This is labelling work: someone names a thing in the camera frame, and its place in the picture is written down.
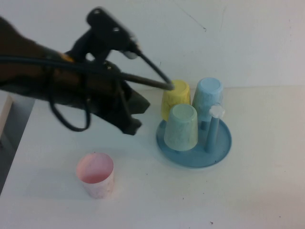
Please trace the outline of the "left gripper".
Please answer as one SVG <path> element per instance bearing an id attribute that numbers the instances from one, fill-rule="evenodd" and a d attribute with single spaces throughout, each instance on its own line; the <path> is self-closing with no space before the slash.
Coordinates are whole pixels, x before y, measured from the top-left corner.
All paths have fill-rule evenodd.
<path id="1" fill-rule="evenodd" d="M 93 114 L 118 126 L 124 134 L 135 135 L 141 122 L 130 114 L 143 114 L 150 106 L 149 101 L 125 81 L 105 78 L 104 74 L 81 74 L 81 90 L 85 126 L 90 126 Z"/>

